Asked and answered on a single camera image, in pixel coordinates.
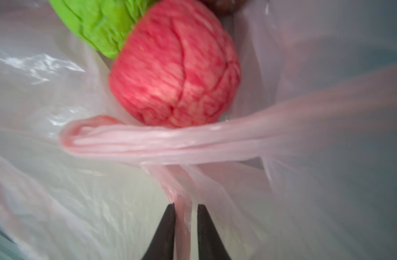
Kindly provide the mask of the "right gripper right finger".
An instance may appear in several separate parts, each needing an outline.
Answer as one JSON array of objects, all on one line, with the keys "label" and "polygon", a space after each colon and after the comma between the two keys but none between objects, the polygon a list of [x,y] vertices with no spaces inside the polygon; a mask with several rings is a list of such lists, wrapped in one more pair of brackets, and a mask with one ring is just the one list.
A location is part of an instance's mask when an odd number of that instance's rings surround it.
[{"label": "right gripper right finger", "polygon": [[231,260],[205,205],[197,207],[199,260]]}]

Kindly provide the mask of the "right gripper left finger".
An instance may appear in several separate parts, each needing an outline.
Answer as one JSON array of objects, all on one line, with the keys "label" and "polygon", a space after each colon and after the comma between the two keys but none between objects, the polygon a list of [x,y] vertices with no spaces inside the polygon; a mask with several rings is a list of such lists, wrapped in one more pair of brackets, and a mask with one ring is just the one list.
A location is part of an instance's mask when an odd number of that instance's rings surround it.
[{"label": "right gripper left finger", "polygon": [[175,204],[169,204],[142,260],[173,260],[175,227]]}]

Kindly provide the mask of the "pink printed plastic bag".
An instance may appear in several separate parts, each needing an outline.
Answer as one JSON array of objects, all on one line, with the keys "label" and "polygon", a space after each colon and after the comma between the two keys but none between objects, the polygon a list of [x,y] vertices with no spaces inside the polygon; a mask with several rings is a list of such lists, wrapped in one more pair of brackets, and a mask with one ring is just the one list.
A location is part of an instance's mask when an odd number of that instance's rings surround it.
[{"label": "pink printed plastic bag", "polygon": [[138,260],[199,204],[233,260],[397,260],[397,1],[249,1],[219,122],[139,124],[50,4],[0,1],[0,226],[28,260]]}]

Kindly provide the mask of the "red apple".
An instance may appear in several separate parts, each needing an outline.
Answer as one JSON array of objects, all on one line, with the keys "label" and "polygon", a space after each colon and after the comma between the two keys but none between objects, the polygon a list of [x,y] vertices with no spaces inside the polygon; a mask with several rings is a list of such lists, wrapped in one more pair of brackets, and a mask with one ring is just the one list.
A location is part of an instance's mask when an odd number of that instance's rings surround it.
[{"label": "red apple", "polygon": [[112,94],[149,126],[216,122],[241,68],[231,36],[200,1],[160,1],[138,22],[109,74]]}]

